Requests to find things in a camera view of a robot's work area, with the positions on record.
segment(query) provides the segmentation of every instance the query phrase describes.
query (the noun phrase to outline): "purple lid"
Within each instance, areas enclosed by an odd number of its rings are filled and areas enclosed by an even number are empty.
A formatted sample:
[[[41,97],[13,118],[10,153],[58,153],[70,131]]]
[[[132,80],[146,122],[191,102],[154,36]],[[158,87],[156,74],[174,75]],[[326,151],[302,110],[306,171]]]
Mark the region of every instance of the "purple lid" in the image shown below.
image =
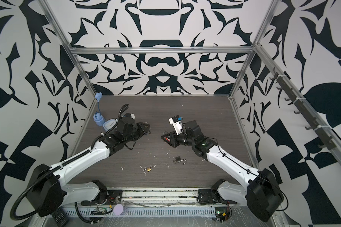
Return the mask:
[[[114,215],[121,215],[123,211],[124,211],[124,207],[121,204],[117,204],[116,206],[114,206],[114,209],[112,212]]]

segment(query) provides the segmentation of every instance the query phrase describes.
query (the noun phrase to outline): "black abstract pattern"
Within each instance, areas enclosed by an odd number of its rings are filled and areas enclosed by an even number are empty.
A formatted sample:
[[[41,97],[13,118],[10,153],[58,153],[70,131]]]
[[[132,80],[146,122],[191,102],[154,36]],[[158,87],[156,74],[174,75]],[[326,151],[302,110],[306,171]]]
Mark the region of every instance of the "black abstract pattern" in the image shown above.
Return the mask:
[[[271,0],[49,3],[73,47],[213,47],[250,46]],[[80,60],[104,94],[229,94],[245,57],[81,54]]]
[[[282,0],[261,45],[341,138],[341,1]],[[235,96],[252,152],[291,225],[341,225],[341,166],[272,78],[256,55]]]
[[[38,3],[0,1],[0,226],[20,223],[9,211],[27,176],[67,158],[92,101]]]

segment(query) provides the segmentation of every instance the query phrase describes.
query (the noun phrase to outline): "robotic arm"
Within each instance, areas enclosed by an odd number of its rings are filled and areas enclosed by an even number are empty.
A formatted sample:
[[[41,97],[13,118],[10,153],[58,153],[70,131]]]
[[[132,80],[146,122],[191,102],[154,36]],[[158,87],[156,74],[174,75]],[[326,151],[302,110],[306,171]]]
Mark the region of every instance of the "robotic arm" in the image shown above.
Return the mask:
[[[222,149],[217,140],[204,136],[196,121],[182,123],[182,118],[174,116],[169,119],[175,131],[161,136],[172,147],[191,146],[199,157],[209,161],[235,178],[241,186],[219,180],[212,188],[223,200],[232,200],[247,204],[249,209],[260,220],[267,222],[277,207],[284,200],[282,191],[272,172],[260,171],[233,157]]]
[[[135,123],[133,114],[127,113],[121,117],[122,112],[128,107],[129,105],[126,104],[121,108],[116,124],[98,136],[90,147],[52,166],[42,164],[36,167],[28,188],[18,197],[10,211],[11,219],[22,220],[35,213],[42,217],[47,216],[60,206],[78,201],[93,201],[97,204],[105,202],[107,188],[100,181],[93,180],[86,184],[68,184],[68,182],[89,166],[115,154],[124,146],[132,150],[126,143],[130,141],[136,143],[143,135],[150,134],[150,125],[142,122]],[[35,211],[17,216],[16,209],[24,197],[27,197]]]

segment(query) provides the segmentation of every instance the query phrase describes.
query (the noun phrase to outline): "open padlock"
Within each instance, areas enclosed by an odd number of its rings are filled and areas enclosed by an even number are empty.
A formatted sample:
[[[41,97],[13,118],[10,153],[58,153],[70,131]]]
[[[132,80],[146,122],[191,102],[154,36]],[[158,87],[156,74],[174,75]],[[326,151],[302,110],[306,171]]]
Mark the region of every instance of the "open padlock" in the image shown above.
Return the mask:
[[[147,172],[149,172],[150,170],[152,170],[153,166],[149,166],[149,167],[144,167],[143,170],[146,170]]]
[[[175,159],[176,160],[173,160],[173,163],[178,163],[178,162],[181,162],[181,161],[185,161],[185,163],[183,163],[182,165],[187,163],[186,159],[181,159],[181,157],[179,157],[179,156],[175,157]]]

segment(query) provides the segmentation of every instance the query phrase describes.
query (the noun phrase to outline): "black and white wallpaper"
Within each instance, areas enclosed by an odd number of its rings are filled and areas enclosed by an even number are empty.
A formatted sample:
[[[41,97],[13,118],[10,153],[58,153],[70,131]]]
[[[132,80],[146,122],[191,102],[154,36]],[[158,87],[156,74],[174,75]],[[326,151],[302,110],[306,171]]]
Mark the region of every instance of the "black and white wallpaper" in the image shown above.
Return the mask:
[[[271,0],[51,0],[74,47],[251,45]]]
[[[229,94],[245,53],[83,54],[103,94]]]
[[[0,226],[22,222],[12,204],[35,167],[67,158],[92,101],[38,3],[0,0]]]
[[[341,138],[341,0],[282,0],[261,44]],[[341,226],[341,166],[270,77],[255,56],[235,96],[253,154],[291,227]]]

